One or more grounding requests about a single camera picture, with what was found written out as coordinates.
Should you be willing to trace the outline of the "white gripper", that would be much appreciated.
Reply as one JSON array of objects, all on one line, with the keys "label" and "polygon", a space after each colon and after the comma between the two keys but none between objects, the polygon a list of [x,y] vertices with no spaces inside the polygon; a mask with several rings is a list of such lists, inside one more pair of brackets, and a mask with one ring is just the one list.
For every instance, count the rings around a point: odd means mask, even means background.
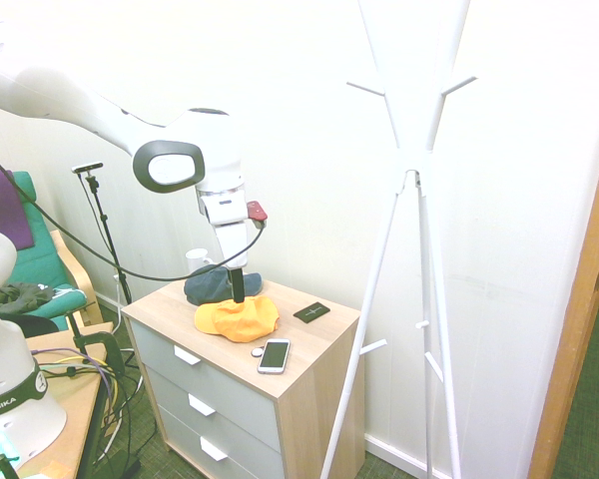
[{"label": "white gripper", "polygon": [[245,283],[242,268],[248,263],[246,248],[249,244],[246,225],[249,216],[245,193],[202,196],[201,202],[229,269],[233,300],[235,303],[243,303]]}]

